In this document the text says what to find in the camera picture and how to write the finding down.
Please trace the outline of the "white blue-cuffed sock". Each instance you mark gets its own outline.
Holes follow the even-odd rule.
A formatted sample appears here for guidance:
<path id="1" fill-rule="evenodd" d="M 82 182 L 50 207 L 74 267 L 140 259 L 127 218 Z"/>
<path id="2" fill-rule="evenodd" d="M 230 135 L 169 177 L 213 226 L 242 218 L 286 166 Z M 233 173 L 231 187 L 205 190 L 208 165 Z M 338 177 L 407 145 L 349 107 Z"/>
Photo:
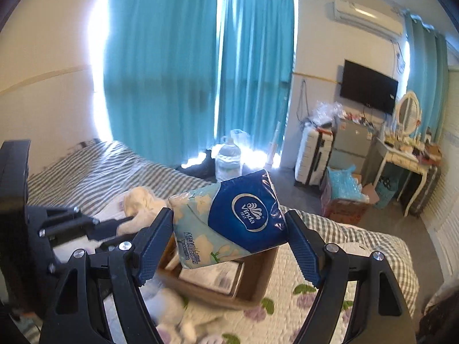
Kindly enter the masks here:
<path id="1" fill-rule="evenodd" d="M 183 298 L 174 290 L 149 281 L 140 288 L 145 307 L 164 343 L 195 343 L 194 325 L 185 319 Z"/>

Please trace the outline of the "blue Vinda tissue pack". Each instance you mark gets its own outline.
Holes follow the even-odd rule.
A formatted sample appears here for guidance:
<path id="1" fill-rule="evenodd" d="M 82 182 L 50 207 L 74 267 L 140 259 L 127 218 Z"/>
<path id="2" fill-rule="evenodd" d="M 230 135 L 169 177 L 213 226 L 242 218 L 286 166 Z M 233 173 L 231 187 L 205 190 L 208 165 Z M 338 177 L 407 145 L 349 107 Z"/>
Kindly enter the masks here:
<path id="1" fill-rule="evenodd" d="M 262 169 L 169 198 L 180 263 L 196 269 L 276 248 L 289 233 Z"/>

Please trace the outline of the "floral white quilt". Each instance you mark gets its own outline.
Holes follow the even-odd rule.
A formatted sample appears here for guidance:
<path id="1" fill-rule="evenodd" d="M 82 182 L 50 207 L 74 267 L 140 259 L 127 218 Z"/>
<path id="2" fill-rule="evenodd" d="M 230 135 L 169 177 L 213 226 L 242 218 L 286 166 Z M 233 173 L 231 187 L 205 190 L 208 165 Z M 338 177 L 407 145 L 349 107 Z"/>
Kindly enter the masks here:
<path id="1" fill-rule="evenodd" d="M 125 218 L 124 192 L 115 196 L 95 215 L 97 220 Z M 86 237 L 69 241 L 54 248 L 59 261 L 68 261 L 76 249 L 93 254 L 102 241 L 90 241 Z M 157 277 L 149 280 L 166 287 Z M 344 339 L 345 329 L 352 312 L 356 282 L 349 282 L 345 292 L 344 307 L 339 313 L 338 327 L 334 330 L 332 343 Z M 247 310 L 215 307 L 199 300 L 186 302 L 185 319 L 190 321 L 197 333 L 195 343 L 292 343 L 317 295 L 311 282 L 307 282 L 293 253 L 287 245 L 278 250 L 268 288 L 259 305 Z M 126 343 L 114 306 L 113 297 L 104 300 L 104 308 L 115 343 Z"/>

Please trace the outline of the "red cardboard box on floor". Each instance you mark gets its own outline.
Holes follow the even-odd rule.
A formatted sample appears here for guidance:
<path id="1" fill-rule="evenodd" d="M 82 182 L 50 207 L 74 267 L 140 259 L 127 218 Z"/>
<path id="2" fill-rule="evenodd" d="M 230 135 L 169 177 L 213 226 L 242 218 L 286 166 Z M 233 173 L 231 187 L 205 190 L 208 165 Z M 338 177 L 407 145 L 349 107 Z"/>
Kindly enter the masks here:
<path id="1" fill-rule="evenodd" d="M 332 189 L 328 183 L 320 198 L 322 216 L 335 222 L 357 225 L 368 209 L 380 200 L 371 183 L 363 187 L 363 193 L 369 196 L 368 203 L 348 199 L 331 199 Z"/>

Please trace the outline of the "teal laundry basket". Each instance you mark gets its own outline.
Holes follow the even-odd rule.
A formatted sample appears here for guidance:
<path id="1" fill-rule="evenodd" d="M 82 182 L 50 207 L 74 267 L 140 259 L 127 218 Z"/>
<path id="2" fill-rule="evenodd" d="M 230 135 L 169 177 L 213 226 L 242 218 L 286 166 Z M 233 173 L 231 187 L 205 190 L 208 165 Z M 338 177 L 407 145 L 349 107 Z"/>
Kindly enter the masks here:
<path id="1" fill-rule="evenodd" d="M 379 196 L 379 200 L 374 204 L 374 207 L 384 209 L 390 203 L 397 190 L 397 178 L 381 176 L 376 186 L 376 193 Z"/>

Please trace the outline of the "large clear water bottle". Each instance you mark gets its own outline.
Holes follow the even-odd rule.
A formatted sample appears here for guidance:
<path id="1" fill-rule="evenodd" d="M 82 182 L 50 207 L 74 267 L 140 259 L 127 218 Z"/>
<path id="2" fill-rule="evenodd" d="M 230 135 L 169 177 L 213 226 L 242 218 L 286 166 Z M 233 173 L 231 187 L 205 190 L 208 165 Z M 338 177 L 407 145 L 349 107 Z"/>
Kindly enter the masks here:
<path id="1" fill-rule="evenodd" d="M 225 143 L 215 157 L 215 178 L 218 182 L 234 179 L 242 175 L 241 150 L 233 138 L 225 138 Z"/>

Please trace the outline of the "blue plastic bag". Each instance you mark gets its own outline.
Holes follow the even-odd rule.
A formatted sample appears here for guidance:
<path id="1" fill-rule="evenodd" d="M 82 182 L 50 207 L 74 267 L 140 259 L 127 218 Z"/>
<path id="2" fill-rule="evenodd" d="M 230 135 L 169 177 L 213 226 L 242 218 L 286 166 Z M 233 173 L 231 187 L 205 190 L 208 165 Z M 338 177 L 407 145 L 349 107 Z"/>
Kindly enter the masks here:
<path id="1" fill-rule="evenodd" d="M 362 203 L 368 202 L 368 197 L 362 192 L 362 185 L 352 174 L 356 169 L 351 165 L 347 169 L 328 168 L 328 182 L 331 187 L 331 199 L 354 200 Z"/>

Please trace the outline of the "white dressing table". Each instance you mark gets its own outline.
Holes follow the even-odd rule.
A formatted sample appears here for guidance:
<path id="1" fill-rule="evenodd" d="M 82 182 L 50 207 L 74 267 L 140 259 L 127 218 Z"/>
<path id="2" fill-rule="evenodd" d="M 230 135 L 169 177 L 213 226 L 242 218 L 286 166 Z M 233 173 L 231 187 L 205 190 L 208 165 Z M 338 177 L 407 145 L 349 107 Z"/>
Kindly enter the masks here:
<path id="1" fill-rule="evenodd" d="M 407 191 L 412 177 L 419 177 L 419 183 L 415 187 L 411 196 L 409 196 L 405 204 L 401 204 L 403 207 L 403 214 L 405 217 L 407 217 L 410 214 L 410 210 L 414 206 L 415 201 L 417 201 L 425 188 L 430 166 L 421 164 L 419 160 L 414 156 L 410 156 L 406 153 L 398 151 L 395 148 L 390 147 L 380 138 L 374 138 L 374 141 L 372 142 L 371 154 L 368 156 L 368 158 L 370 157 L 380 158 L 380 164 L 377 168 L 376 175 L 373 180 L 374 187 L 376 187 L 377 183 L 379 183 L 380 177 L 386 170 L 387 165 L 389 165 L 390 171 L 395 169 L 397 170 L 399 178 L 398 196 L 396 197 L 397 201 L 400 201 L 402 195 Z"/>

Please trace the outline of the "teal curtain left panel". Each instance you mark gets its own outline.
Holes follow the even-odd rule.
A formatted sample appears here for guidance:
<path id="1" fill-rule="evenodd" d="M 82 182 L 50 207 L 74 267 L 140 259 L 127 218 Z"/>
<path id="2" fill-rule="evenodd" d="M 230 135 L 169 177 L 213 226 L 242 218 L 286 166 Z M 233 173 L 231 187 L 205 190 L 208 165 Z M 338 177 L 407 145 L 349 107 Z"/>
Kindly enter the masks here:
<path id="1" fill-rule="evenodd" d="M 104 95 L 115 140 L 178 166 L 214 141 L 217 0 L 108 0 Z"/>

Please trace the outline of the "teal curtain panel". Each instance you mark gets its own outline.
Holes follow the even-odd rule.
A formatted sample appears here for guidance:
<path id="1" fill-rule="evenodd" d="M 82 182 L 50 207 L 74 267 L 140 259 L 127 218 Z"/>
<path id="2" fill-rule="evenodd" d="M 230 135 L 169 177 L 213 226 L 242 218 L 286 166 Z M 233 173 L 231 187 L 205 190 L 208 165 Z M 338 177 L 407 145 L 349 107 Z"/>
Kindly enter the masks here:
<path id="1" fill-rule="evenodd" d="M 295 0 L 224 0 L 218 135 L 280 145 L 295 50 Z"/>
<path id="2" fill-rule="evenodd" d="M 115 140 L 178 166 L 214 141 L 217 0 L 108 0 L 104 95 Z"/>

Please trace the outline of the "white suitcase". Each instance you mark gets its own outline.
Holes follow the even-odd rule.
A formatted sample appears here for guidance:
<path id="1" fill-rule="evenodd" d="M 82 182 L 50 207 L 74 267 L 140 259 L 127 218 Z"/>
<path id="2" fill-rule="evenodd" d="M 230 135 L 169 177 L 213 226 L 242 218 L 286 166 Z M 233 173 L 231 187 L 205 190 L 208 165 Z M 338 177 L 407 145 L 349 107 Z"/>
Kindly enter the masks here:
<path id="1" fill-rule="evenodd" d="M 304 127 L 295 165 L 295 180 L 304 185 L 320 185 L 331 154 L 334 136 L 331 130 Z"/>

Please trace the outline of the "oval white vanity mirror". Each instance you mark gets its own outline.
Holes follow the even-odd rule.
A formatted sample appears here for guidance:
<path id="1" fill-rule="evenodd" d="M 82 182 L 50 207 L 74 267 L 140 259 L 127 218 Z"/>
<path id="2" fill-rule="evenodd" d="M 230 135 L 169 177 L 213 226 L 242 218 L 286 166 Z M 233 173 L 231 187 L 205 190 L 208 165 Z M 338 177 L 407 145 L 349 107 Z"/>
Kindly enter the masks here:
<path id="1" fill-rule="evenodd" d="M 397 102 L 394 111 L 396 131 L 402 137 L 416 132 L 422 120 L 422 110 L 417 95 L 407 91 Z"/>

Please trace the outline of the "teal curtain middle panel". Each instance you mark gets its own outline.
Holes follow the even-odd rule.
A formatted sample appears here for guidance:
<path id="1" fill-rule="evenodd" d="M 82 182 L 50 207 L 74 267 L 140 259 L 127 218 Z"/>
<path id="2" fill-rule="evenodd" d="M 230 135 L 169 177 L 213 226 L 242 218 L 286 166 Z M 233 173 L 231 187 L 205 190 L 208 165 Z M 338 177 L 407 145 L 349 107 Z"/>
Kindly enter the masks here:
<path id="1" fill-rule="evenodd" d="M 295 50 L 295 0 L 224 0 L 218 135 L 280 145 Z"/>

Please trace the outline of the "black wall television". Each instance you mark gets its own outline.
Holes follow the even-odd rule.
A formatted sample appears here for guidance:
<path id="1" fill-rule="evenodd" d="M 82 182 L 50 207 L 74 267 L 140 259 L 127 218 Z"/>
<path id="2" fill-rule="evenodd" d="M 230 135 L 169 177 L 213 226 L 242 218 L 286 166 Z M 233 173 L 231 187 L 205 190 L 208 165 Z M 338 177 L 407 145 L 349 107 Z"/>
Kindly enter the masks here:
<path id="1" fill-rule="evenodd" d="M 398 81 L 378 71 L 345 60 L 340 96 L 363 106 L 393 114 Z"/>

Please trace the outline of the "white wall air conditioner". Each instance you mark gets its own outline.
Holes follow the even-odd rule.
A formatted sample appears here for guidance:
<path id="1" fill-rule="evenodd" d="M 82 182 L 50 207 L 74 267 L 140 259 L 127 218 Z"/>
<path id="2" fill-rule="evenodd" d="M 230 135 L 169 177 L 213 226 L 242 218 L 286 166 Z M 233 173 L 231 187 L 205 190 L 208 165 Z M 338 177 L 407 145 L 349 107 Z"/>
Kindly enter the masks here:
<path id="1" fill-rule="evenodd" d="M 387 40 L 398 40 L 404 32 L 402 22 L 399 19 L 392 18 L 366 6 L 355 4 L 354 2 L 335 0 L 333 7 L 334 18 L 337 21 L 357 26 Z"/>

